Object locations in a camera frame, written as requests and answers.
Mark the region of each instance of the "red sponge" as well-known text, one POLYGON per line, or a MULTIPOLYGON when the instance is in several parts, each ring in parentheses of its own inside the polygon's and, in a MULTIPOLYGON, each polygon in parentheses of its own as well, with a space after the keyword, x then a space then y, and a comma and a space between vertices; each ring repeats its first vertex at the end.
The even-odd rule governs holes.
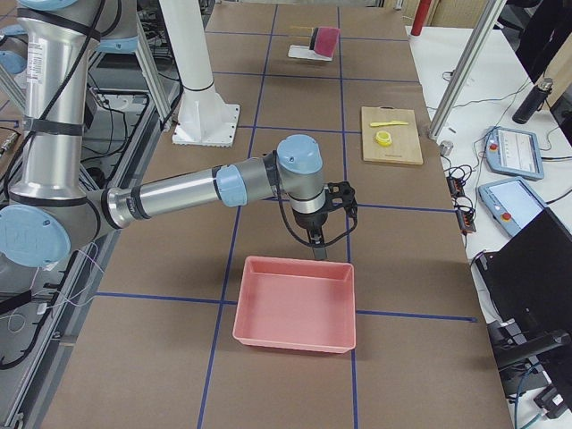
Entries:
POLYGON ((340 29, 335 27, 317 27, 312 34, 310 49, 318 55, 333 57, 340 38, 340 29))

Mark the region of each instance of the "light blue joint cover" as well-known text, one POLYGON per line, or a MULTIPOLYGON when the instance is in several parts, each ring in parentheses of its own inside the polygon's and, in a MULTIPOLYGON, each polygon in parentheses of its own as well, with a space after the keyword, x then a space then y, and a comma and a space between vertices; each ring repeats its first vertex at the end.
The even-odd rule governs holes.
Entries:
POLYGON ((236 207, 247 204, 247 187, 235 165, 223 167, 218 171, 216 186, 225 206, 236 207))
POLYGON ((6 25, 0 29, 0 34, 6 36, 24 36, 26 35, 26 30, 20 24, 6 25))
POLYGON ((0 210, 0 252, 16 264, 45 266, 70 253, 70 237, 39 208, 12 205, 0 210))
POLYGON ((29 7, 30 9, 36 9, 37 11, 57 11, 63 9, 64 7, 71 6, 77 3, 78 0, 19 0, 22 6, 29 7))
POLYGON ((22 58, 15 52, 0 52, 0 64, 10 74, 19 74, 26 70, 26 58, 22 58))
POLYGON ((296 174, 314 174, 322 168, 320 147, 310 136, 294 134, 278 145, 280 166, 296 174))
POLYGON ((132 54, 137 51, 139 38, 108 38, 103 39, 96 51, 105 54, 132 54))

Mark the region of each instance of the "white table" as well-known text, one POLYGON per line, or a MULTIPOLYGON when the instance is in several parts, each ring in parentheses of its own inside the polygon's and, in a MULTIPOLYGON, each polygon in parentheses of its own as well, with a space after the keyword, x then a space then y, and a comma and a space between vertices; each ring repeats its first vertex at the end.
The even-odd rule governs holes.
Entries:
MULTIPOLYGON (((431 107, 435 108, 439 105, 442 94, 448 85, 442 75, 444 72, 455 69, 470 34, 471 29, 428 27, 423 29, 420 36, 410 38, 411 50, 431 116, 434 114, 434 109, 431 107)), ((487 101, 453 109, 448 123, 437 139, 437 142, 446 139, 454 143, 453 151, 449 156, 452 165, 470 164, 475 166, 477 158, 474 155, 473 142, 482 138, 493 125, 498 124, 507 128, 532 131, 536 133, 541 147, 548 147, 546 135, 558 125, 548 111, 535 113, 525 125, 518 125, 510 119, 533 84, 528 79, 509 42, 499 30, 494 30, 483 52, 479 55, 456 105, 462 105, 472 100, 504 98, 506 95, 516 92, 523 84, 526 84, 524 90, 502 101, 487 101), (509 109, 501 119, 502 113, 507 107, 509 109)), ((543 151, 543 156, 572 156, 572 148, 560 129, 551 132, 550 141, 552 149, 543 151)), ((483 147, 484 142, 478 141, 476 144, 477 152, 481 152, 483 147)), ((443 160, 443 165, 449 166, 445 160, 443 160)), ((529 184, 545 201, 559 197, 572 187, 572 175, 570 175, 572 161, 543 163, 543 167, 544 179, 536 182, 529 181, 529 184)), ((465 186, 466 194, 476 202, 477 213, 475 219, 477 232, 467 237, 467 257, 469 259, 482 250, 499 250, 509 241, 509 235, 492 219, 486 207, 476 201, 478 198, 475 195, 475 189, 478 185, 500 181, 507 177, 491 172, 485 161, 480 167, 480 175, 477 169, 477 172, 473 173, 465 186)), ((572 196, 567 196, 550 205, 550 207, 569 229, 572 228, 572 196)), ((485 291, 486 288, 480 275, 475 268, 473 270, 475 286, 479 290, 485 318, 487 322, 491 322, 498 318, 498 315, 492 308, 488 292, 485 291)), ((524 425, 538 412, 538 407, 532 401, 538 392, 540 390, 530 391, 519 401, 519 426, 524 425)), ((514 407, 510 405, 509 409, 512 413, 514 407)), ((556 420, 543 417, 533 427, 569 429, 572 427, 572 413, 566 411, 563 416, 556 420)))

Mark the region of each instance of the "red tube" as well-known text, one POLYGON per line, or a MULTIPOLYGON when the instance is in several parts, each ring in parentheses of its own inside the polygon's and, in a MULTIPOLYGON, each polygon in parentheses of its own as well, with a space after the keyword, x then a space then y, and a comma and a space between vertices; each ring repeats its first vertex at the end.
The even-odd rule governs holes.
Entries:
POLYGON ((411 29, 412 36, 419 36, 421 34, 421 29, 425 23, 425 18, 429 13, 429 8, 431 7, 431 0, 421 0, 419 6, 417 7, 417 12, 415 14, 415 20, 413 21, 413 28, 411 29))

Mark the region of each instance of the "computer monitor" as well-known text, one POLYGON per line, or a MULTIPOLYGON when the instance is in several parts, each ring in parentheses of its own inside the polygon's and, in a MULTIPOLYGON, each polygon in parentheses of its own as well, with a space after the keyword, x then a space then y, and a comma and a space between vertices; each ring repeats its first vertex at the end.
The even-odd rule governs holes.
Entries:
MULTIPOLYGON (((487 287, 503 320, 515 319, 529 341, 556 330, 572 335, 572 235, 549 208, 486 264, 487 287)), ((572 409, 572 345, 538 358, 572 409)))

